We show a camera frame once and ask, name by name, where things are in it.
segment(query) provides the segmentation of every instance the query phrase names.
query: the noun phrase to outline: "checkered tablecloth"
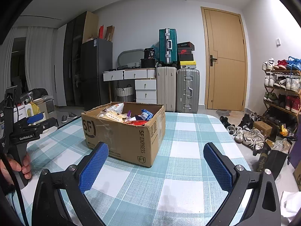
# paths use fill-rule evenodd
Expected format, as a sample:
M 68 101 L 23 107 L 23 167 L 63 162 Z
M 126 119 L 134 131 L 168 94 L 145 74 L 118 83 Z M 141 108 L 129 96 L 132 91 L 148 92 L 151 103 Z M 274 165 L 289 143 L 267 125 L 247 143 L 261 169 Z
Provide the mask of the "checkered tablecloth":
M 207 165 L 203 148 L 213 142 L 234 164 L 250 170 L 237 145 L 221 122 L 209 115 L 166 113 L 166 132 L 151 168 L 108 157 L 86 197 L 110 226 L 206 225 L 225 199 Z M 40 172 L 65 170 L 91 152 L 85 143 L 81 118 L 28 147 L 33 178 L 22 190 L 28 221 Z M 245 194 L 232 225 L 247 205 Z M 73 221 L 80 225 L 64 190 L 62 195 Z M 20 209 L 16 210 L 22 218 Z

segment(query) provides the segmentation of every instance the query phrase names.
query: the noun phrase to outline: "black shoe box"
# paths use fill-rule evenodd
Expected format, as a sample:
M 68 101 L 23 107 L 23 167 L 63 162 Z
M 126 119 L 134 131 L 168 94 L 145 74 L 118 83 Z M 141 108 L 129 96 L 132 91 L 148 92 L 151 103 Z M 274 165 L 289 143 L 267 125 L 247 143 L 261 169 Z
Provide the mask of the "black shoe box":
M 190 47 L 178 48 L 178 54 L 191 54 L 192 49 Z
M 180 47 L 190 47 L 192 51 L 195 50 L 195 45 L 193 45 L 190 41 L 178 43 L 178 48 Z
M 178 61 L 194 61 L 193 54 L 178 54 Z

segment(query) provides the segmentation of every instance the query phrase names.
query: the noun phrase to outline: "metal bolt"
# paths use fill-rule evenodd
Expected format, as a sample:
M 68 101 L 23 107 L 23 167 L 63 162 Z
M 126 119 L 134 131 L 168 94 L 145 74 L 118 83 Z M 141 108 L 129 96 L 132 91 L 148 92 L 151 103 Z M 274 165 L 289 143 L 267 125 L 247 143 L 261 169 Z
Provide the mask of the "metal bolt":
M 43 169 L 41 173 L 42 175 L 46 175 L 48 173 L 48 169 Z
M 266 173 L 266 174 L 268 174 L 268 175 L 270 175 L 272 172 L 271 172 L 271 170 L 270 169 L 264 169 L 264 172 Z
M 76 169 L 76 165 L 70 165 L 69 167 L 68 167 L 68 170 L 69 171 L 74 171 Z
M 244 170 L 244 167 L 242 165 L 237 165 L 236 166 L 236 169 L 239 170 L 239 171 L 243 171 Z

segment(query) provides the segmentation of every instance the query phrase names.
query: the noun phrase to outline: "black refrigerator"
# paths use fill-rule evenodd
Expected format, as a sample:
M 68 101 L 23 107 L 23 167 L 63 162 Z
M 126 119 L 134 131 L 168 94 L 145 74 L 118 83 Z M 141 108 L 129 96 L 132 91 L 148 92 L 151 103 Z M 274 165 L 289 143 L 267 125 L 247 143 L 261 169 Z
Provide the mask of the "black refrigerator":
M 113 43 L 97 38 L 81 47 L 82 95 L 85 110 L 109 103 L 109 84 L 103 72 L 112 68 Z

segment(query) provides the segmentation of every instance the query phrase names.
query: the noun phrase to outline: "human hand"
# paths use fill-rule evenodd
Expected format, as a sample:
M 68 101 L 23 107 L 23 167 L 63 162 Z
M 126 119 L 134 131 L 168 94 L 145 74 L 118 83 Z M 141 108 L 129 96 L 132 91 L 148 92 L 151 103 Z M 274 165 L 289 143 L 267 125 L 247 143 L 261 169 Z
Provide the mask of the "human hand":
M 24 174 L 24 177 L 26 179 L 30 179 L 31 178 L 31 167 L 30 167 L 30 157 L 29 157 L 29 154 L 26 152 L 26 155 L 23 159 L 23 167 L 20 166 L 20 164 L 18 162 L 16 162 L 14 159 L 10 158 L 10 157 L 6 157 L 11 168 L 14 170 L 14 171 L 17 171 L 17 172 L 20 172 L 22 170 L 22 173 Z M 1 172 L 4 176 L 4 178 L 6 179 L 6 181 L 10 184 L 14 184 L 13 183 L 13 180 L 11 179 L 11 176 L 9 175 L 4 163 L 2 160 L 0 160 L 0 169 L 1 169 Z

